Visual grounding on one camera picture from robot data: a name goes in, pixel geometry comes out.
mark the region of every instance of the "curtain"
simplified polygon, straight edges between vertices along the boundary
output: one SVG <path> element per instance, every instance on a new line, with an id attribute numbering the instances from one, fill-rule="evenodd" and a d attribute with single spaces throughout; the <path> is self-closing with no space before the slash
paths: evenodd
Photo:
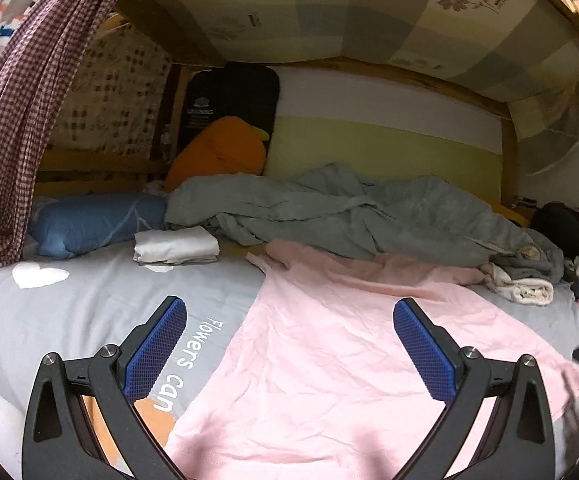
<path id="1" fill-rule="evenodd" d="M 36 171 L 94 32 L 117 0 L 38 0 L 0 54 L 0 267 L 21 254 Z"/>

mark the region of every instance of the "blue pillow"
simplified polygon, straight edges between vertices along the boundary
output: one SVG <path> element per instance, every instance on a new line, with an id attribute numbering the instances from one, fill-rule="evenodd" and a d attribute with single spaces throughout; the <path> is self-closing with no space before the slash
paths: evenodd
<path id="1" fill-rule="evenodd" d="M 166 209 L 165 197 L 141 192 L 38 197 L 28 232 L 38 254 L 64 260 L 163 229 Z"/>

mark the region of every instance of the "plaid curtain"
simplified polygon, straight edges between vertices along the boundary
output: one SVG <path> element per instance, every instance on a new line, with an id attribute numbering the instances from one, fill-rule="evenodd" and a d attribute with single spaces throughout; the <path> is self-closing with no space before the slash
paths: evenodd
<path id="1" fill-rule="evenodd" d="M 54 121 L 116 1 L 38 0 L 0 54 L 0 267 L 20 257 Z"/>

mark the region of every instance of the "mattress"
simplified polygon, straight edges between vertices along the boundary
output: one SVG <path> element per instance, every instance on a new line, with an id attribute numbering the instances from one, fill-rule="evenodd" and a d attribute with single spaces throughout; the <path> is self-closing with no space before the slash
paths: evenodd
<path id="1" fill-rule="evenodd" d="M 83 358 L 105 343 L 120 344 L 166 296 L 178 296 L 186 303 L 188 325 L 150 395 L 136 404 L 163 444 L 218 367 L 262 286 L 264 275 L 244 260 L 246 252 L 226 242 L 213 264 L 150 267 L 133 261 L 132 242 L 115 244 L 73 260 L 37 260 L 39 272 L 68 272 L 63 281 L 37 288 L 21 289 L 13 277 L 15 267 L 0 269 L 0 396 L 25 411 L 44 354 Z M 579 305 L 568 287 L 557 286 L 554 303 L 544 308 L 511 303 L 483 286 L 472 289 L 566 358 L 579 346 Z M 88 408 L 110 462 L 123 469 L 93 400 Z M 579 456 L 579 399 L 556 421 L 554 432 L 560 475 Z"/>

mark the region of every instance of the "screw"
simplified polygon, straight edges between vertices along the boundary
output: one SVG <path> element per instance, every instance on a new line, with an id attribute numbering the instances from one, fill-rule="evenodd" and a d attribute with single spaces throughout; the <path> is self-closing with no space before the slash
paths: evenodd
<path id="1" fill-rule="evenodd" d="M 481 353 L 478 351 L 477 348 L 473 346 L 466 346 L 463 348 L 463 354 L 467 359 L 478 359 L 481 356 Z"/>
<path id="2" fill-rule="evenodd" d="M 103 345 L 98 354 L 101 357 L 112 357 L 116 354 L 116 350 L 118 350 L 116 345 Z"/>
<path id="3" fill-rule="evenodd" d="M 536 366 L 536 359 L 532 355 L 525 354 L 521 356 L 521 363 L 529 367 Z"/>
<path id="4" fill-rule="evenodd" d="M 58 354 L 56 352 L 50 352 L 45 357 L 43 357 L 43 364 L 47 366 L 52 365 L 56 362 L 56 359 L 58 359 Z"/>

